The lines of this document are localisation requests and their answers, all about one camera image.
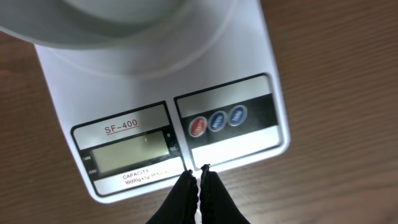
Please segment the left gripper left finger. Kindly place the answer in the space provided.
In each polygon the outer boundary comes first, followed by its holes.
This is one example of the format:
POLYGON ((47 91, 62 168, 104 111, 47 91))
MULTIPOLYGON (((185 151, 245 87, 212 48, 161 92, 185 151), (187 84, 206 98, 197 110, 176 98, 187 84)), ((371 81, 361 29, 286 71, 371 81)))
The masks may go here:
POLYGON ((192 175, 192 170, 186 170, 146 224, 196 224, 197 203, 197 179, 192 175))

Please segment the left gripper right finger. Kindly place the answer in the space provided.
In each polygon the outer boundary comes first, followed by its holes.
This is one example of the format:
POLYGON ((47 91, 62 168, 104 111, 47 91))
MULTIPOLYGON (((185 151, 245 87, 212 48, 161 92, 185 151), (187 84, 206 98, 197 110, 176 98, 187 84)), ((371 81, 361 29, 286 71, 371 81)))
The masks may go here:
POLYGON ((219 175, 210 165, 201 167, 200 211, 202 224, 249 224, 239 211, 219 175))

